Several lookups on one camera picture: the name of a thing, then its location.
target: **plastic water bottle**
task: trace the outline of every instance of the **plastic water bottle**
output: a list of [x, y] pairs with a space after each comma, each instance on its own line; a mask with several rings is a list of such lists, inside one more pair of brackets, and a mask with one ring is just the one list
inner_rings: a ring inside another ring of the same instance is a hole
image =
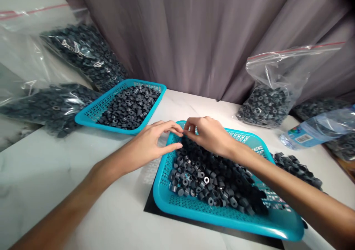
[[293, 149], [304, 149], [336, 139], [355, 130], [355, 105], [322, 113], [304, 121], [280, 136]]

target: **basket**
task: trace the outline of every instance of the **basket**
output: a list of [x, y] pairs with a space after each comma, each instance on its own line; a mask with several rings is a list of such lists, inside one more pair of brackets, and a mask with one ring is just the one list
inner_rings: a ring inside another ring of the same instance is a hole
[[[96, 123], [97, 120], [100, 119], [101, 115], [107, 110], [109, 104], [113, 100], [116, 94], [120, 93], [122, 90], [130, 87], [130, 86], [140, 86], [140, 85], [147, 85], [151, 89], [155, 89], [160, 92], [160, 95], [156, 102], [154, 103], [153, 107], [151, 108], [150, 112], [147, 114], [146, 118], [143, 120], [141, 125], [133, 130], [124, 130], [117, 127], [106, 126], [103, 124]], [[166, 86], [163, 84], [137, 80], [137, 79], [126, 79], [120, 82], [118, 85], [110, 89], [108, 92], [100, 96], [97, 100], [91, 103], [89, 106], [82, 109], [76, 116], [75, 121], [78, 124], [84, 126], [91, 126], [98, 129], [108, 130], [116, 133], [121, 134], [130, 134], [136, 135], [138, 134], [149, 122], [150, 118], [152, 117], [155, 109], [158, 107], [158, 104], [163, 98], [163, 95], [166, 91]]]
[[[186, 121], [177, 123], [184, 127]], [[236, 140], [245, 143], [274, 163], [265, 143], [257, 135], [232, 129], [226, 130]], [[167, 145], [179, 141], [181, 141], [180, 137], [170, 133]], [[156, 174], [153, 197], [160, 210], [184, 218], [283, 240], [299, 241], [302, 239], [304, 227], [301, 217], [256, 176], [253, 176], [255, 185], [267, 195], [263, 202], [269, 209], [268, 216], [250, 216], [235, 208], [211, 207], [197, 197], [178, 196], [173, 193], [169, 190], [170, 180], [168, 177], [173, 169], [176, 156], [175, 151], [165, 154]]]

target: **curtain fold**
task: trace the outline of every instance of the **curtain fold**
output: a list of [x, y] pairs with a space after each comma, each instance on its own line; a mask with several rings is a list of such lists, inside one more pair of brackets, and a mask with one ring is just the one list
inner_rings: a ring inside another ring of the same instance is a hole
[[[235, 103], [245, 100], [254, 83], [245, 70], [247, 57], [349, 40], [354, 22], [343, 1], [68, 0], [86, 4], [133, 78]], [[299, 101], [331, 90], [355, 102], [350, 59], [352, 54], [335, 55], [316, 70]], [[341, 71], [335, 82], [334, 70]]]

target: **plastic bag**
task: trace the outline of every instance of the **plastic bag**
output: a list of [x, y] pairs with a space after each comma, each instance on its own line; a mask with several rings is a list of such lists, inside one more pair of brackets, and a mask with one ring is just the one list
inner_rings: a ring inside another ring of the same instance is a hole
[[[343, 100], [326, 98], [311, 99], [293, 108], [294, 113], [304, 121], [321, 113], [349, 108], [352, 104]], [[339, 158], [346, 161], [355, 160], [355, 132], [325, 143]]]
[[238, 120], [267, 128], [280, 126], [301, 95], [310, 73], [343, 44], [305, 46], [249, 57], [246, 70], [256, 82], [236, 114]]
[[24, 96], [8, 100], [0, 106], [0, 114], [6, 117], [42, 124], [57, 137], [65, 137], [79, 125], [75, 115], [97, 99], [100, 94], [77, 83], [50, 85], [36, 90], [30, 83]]
[[20, 25], [11, 22], [7, 29], [40, 35], [50, 50], [78, 68], [101, 92], [127, 78], [126, 69], [92, 24], [86, 8], [71, 11], [68, 5], [60, 5], [19, 15], [15, 20]]
[[317, 116], [321, 113], [338, 110], [342, 108], [350, 108], [352, 104], [344, 100], [325, 98], [325, 99], [310, 99], [299, 105], [296, 105], [292, 111], [306, 121], [309, 118]]
[[10, 70], [6, 74], [13, 72], [6, 78], [12, 80], [0, 83], [0, 114], [64, 137], [78, 127], [76, 113], [100, 93], [72, 83], [67, 68], [52, 63], [39, 36], [29, 34], [38, 24], [27, 21], [22, 15], [0, 18], [0, 62]]

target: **right hand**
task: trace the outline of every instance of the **right hand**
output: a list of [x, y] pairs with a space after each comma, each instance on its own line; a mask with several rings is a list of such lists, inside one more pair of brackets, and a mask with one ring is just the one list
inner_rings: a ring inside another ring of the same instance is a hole
[[206, 117], [190, 117], [187, 119], [184, 134], [206, 150], [230, 160], [235, 159], [237, 148], [248, 148], [228, 134], [219, 121]]

